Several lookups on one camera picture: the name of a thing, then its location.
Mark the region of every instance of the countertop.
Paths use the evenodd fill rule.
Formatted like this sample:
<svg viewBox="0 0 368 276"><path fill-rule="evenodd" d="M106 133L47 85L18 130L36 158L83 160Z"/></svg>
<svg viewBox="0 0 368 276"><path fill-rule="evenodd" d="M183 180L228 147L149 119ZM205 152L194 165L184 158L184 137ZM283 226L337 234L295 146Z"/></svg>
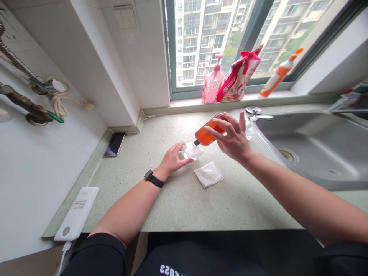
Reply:
<svg viewBox="0 0 368 276"><path fill-rule="evenodd" d="M329 104L304 103L263 107L262 110L263 114L297 112L322 109ZM240 108L227 110L227 112L238 117L243 110ZM103 158L89 183L89 186L99 187L100 191L83 232L89 233L121 196L141 181L149 169L157 167L168 148L177 142L194 141L195 131L218 112L222 111L156 116L144 121L141 133L127 135L119 156ZM250 145L254 150L281 164L258 135L250 140ZM141 231L302 228L258 180L222 153L217 143L203 148L205 153L198 161L181 168L168 178ZM223 173L225 179L203 189L193 170L212 161ZM368 212L368 190L334 193ZM57 231L62 220L63 217L54 219L54 225L49 227L52 227L54 232Z"/></svg>

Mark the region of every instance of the packaged bag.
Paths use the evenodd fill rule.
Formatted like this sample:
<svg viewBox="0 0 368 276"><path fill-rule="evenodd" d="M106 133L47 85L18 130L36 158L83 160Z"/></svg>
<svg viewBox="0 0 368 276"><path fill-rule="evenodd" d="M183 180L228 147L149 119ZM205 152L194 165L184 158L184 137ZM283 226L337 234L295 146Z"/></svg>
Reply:
<svg viewBox="0 0 368 276"><path fill-rule="evenodd" d="M223 80L216 96L216 102L235 102L243 99L245 87L261 63L258 57L262 46L253 52L241 52L241 58L231 65L229 74Z"/></svg>

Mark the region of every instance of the amber glass bottle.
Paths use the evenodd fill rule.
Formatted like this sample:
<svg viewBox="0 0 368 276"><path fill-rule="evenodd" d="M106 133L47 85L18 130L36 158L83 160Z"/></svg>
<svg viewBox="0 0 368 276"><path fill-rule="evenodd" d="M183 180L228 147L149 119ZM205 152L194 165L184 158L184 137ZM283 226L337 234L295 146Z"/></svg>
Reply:
<svg viewBox="0 0 368 276"><path fill-rule="evenodd" d="M225 117L222 116L222 113L218 113L216 114L213 118L216 119L222 119L225 120ZM225 132L225 129L216 124L213 120L209 120L204 126L209 126L211 128L213 128L214 130L216 130L217 132L223 134ZM213 141L215 141L215 138L213 138L205 129L204 126L202 126L196 133L195 133L195 138L198 140L198 142L202 145L202 146L209 146Z"/></svg>

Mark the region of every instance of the folded white napkin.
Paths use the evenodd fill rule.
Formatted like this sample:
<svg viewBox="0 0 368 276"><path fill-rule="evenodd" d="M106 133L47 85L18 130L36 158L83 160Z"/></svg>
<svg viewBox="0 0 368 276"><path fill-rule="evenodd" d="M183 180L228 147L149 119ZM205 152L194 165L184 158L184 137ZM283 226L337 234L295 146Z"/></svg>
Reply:
<svg viewBox="0 0 368 276"><path fill-rule="evenodd" d="M198 177L203 188L207 188L217 182L223 181L223 175L216 167L214 162L204 165L201 168L195 169L194 173Z"/></svg>

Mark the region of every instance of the flexible metal hose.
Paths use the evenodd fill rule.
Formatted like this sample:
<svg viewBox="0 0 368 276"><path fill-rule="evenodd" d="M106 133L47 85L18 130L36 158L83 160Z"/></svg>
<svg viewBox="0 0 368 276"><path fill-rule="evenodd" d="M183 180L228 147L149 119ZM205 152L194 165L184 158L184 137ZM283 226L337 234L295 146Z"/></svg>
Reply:
<svg viewBox="0 0 368 276"><path fill-rule="evenodd" d="M6 57L23 73L25 73L30 79L37 78L35 74L32 73L31 70L28 69L27 66L4 44L1 40L1 36L5 32L5 27L3 22L0 20L0 51L6 55Z"/></svg>

